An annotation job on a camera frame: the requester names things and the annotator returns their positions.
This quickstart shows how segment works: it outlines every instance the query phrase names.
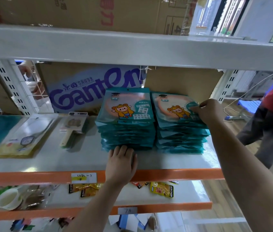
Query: cartoon character in yellow hoodie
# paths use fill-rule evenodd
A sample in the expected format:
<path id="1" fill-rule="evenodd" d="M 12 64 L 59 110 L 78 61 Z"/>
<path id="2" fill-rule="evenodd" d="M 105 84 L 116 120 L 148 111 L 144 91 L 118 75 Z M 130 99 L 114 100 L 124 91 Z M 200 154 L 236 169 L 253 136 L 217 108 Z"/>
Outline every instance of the cartoon character in yellow hoodie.
<path id="1" fill-rule="evenodd" d="M 180 107 L 179 105 L 168 108 L 168 111 L 170 113 L 176 114 L 179 119 L 188 119 L 190 117 L 190 113 L 185 111 L 185 109 L 183 107 Z"/>
<path id="2" fill-rule="evenodd" d="M 130 107 L 131 106 L 129 106 L 127 103 L 119 104 L 118 106 L 112 107 L 112 112 L 117 112 L 119 118 L 129 118 L 134 113 L 134 111 L 132 111 Z"/>

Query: white cable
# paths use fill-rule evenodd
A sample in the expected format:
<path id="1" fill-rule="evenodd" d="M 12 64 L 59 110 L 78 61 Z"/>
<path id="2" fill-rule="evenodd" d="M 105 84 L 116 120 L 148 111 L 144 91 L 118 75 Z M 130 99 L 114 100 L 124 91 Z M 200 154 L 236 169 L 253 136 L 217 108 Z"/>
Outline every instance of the white cable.
<path id="1" fill-rule="evenodd" d="M 260 84 L 262 81 L 266 80 L 266 79 L 269 78 L 270 76 L 273 76 L 273 74 L 267 76 L 266 78 L 264 78 L 263 80 L 261 80 L 260 82 L 258 82 L 257 84 L 255 84 L 253 87 L 251 87 L 251 88 L 250 88 L 246 93 L 244 93 L 242 96 L 240 96 L 239 98 L 235 99 L 235 100 L 234 100 L 233 102 L 231 102 L 229 105 L 225 106 L 225 107 L 223 108 L 223 111 L 224 111 L 228 116 L 230 116 L 230 115 L 225 111 L 225 109 L 232 109 L 232 108 L 230 108 L 230 107 L 228 107 L 228 106 L 230 106 L 230 105 L 231 105 L 232 103 L 234 103 L 235 101 L 239 100 L 241 97 L 245 96 L 250 90 L 252 90 L 254 87 L 256 87 L 258 84 Z"/>

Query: brush handle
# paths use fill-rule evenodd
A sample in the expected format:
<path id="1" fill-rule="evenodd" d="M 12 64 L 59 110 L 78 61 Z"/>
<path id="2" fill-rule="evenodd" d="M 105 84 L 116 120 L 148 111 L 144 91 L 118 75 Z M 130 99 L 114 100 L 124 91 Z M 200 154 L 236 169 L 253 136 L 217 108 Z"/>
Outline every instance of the brush handle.
<path id="1" fill-rule="evenodd" d="M 61 140 L 60 147 L 65 147 L 67 145 L 72 133 L 73 133 L 73 129 L 67 129 L 66 135 Z"/>

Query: forearm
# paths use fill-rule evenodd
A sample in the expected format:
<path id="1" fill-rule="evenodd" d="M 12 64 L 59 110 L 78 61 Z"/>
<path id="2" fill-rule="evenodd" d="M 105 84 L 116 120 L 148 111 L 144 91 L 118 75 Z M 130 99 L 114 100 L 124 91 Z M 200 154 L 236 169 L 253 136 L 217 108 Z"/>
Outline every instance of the forearm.
<path id="1" fill-rule="evenodd" d="M 209 129 L 225 180 L 251 229 L 273 232 L 273 174 L 225 124 Z"/>
<path id="2" fill-rule="evenodd" d="M 116 188 L 113 184 L 106 182 L 65 232 L 103 231 L 120 191 L 120 187 Z"/>

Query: person in red shirt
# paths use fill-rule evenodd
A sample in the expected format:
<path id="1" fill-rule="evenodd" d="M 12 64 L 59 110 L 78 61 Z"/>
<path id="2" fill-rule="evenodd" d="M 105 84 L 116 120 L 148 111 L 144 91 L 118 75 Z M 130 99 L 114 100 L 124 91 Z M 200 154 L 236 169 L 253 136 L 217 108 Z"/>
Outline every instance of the person in red shirt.
<path id="1" fill-rule="evenodd" d="M 269 169 L 273 164 L 273 89 L 263 98 L 254 116 L 237 138 L 249 145 L 262 139 L 256 157 Z"/>

